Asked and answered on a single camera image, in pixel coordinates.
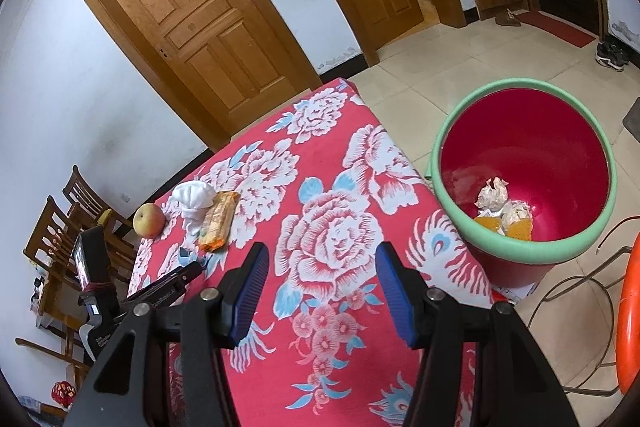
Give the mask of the white cloth sock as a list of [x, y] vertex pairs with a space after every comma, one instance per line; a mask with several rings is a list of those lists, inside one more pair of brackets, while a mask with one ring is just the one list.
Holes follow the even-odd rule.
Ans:
[[214, 205], [216, 194], [213, 185], [200, 180], [180, 183], [172, 190], [169, 199], [179, 210], [187, 236], [197, 236], [200, 233], [206, 213]]

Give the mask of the yellow foam fruit net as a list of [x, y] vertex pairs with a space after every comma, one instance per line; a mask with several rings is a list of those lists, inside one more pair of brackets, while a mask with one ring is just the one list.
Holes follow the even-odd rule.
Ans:
[[518, 219], [513, 222], [502, 221], [498, 217], [476, 217], [476, 223], [482, 227], [519, 241], [529, 242], [533, 237], [533, 220], [530, 218]]

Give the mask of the wooden chair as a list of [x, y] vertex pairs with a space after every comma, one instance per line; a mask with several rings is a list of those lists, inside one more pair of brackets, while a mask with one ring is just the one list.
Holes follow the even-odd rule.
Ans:
[[127, 218], [122, 217], [93, 190], [81, 176], [77, 165], [73, 165], [70, 179], [63, 187], [62, 193], [73, 207], [70, 210], [70, 215], [76, 217], [81, 225], [96, 225], [99, 217], [105, 211], [112, 210], [113, 225], [118, 225], [119, 230], [125, 227], [132, 228], [132, 224]]
[[134, 266], [134, 247], [115, 234], [116, 212], [107, 208], [99, 217], [91, 218], [79, 204], [64, 211], [49, 195], [23, 254], [37, 267], [47, 272], [49, 279], [79, 291], [80, 280], [76, 268], [73, 247], [79, 234], [99, 225], [104, 230], [106, 249], [112, 273], [125, 282], [125, 272]]

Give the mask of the yellow-red apple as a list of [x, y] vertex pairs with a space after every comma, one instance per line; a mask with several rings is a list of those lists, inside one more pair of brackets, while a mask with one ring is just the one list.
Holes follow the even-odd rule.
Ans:
[[160, 207], [146, 202], [137, 209], [131, 222], [137, 236], [142, 239], [155, 239], [163, 232], [166, 218]]

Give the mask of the orange plastic stool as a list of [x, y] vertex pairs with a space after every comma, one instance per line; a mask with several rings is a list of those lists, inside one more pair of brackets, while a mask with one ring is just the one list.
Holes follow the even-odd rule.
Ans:
[[640, 236], [631, 247], [620, 293], [615, 352], [618, 387], [626, 395], [640, 366]]

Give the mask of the yellow snack wrapper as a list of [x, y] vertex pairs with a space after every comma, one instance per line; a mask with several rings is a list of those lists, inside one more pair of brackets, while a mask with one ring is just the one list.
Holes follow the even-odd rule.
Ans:
[[216, 194], [212, 207], [205, 213], [200, 234], [198, 234], [198, 248], [201, 251], [213, 253], [226, 245], [239, 200], [240, 194], [235, 191]]

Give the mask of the crumpled paper in bin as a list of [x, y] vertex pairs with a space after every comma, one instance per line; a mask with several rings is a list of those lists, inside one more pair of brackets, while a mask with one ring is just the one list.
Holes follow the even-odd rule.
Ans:
[[527, 202], [512, 199], [509, 196], [508, 185], [508, 182], [498, 176], [489, 179], [477, 195], [476, 217], [498, 217], [508, 223], [523, 218], [533, 220], [533, 213]]

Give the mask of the red floral tablecloth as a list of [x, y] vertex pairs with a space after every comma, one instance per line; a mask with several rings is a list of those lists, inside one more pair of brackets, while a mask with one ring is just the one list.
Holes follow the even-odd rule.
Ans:
[[247, 336], [224, 354], [245, 426], [398, 426], [420, 353], [397, 336], [375, 274], [390, 242], [407, 267], [487, 308], [488, 278], [423, 176], [348, 81], [337, 79], [248, 130], [193, 173], [239, 202], [222, 251], [202, 254], [178, 202], [160, 200], [157, 239], [129, 287], [201, 260], [190, 296], [218, 284], [255, 242], [269, 274]]

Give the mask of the red bin with green rim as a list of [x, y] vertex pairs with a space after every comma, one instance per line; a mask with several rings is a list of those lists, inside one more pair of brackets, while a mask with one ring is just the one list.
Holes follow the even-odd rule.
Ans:
[[[435, 196], [496, 287], [539, 283], [588, 251], [615, 206], [617, 171], [608, 137], [581, 101], [553, 84], [498, 80], [449, 114], [433, 145]], [[533, 213], [528, 241], [475, 221], [475, 201], [491, 179]]]

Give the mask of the closed wooden door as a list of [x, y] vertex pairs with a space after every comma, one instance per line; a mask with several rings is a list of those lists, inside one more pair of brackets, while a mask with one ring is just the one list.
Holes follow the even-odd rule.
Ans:
[[155, 92], [220, 150], [321, 81], [270, 0], [84, 0]]

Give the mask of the black shoes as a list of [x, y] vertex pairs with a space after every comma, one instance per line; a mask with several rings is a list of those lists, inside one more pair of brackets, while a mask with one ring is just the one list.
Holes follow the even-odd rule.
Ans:
[[616, 72], [623, 72], [629, 63], [626, 51], [612, 41], [606, 40], [598, 42], [594, 58], [599, 65], [615, 69]]

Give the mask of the red door mat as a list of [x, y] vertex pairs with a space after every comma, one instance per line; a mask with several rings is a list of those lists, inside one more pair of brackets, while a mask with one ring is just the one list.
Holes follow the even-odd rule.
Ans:
[[521, 23], [534, 26], [541, 29], [548, 34], [559, 38], [576, 48], [584, 48], [587, 44], [592, 43], [596, 38], [593, 35], [587, 34], [585, 31], [574, 27], [568, 23], [558, 20], [557, 18], [550, 17], [539, 11], [526, 11], [520, 13], [516, 18]]

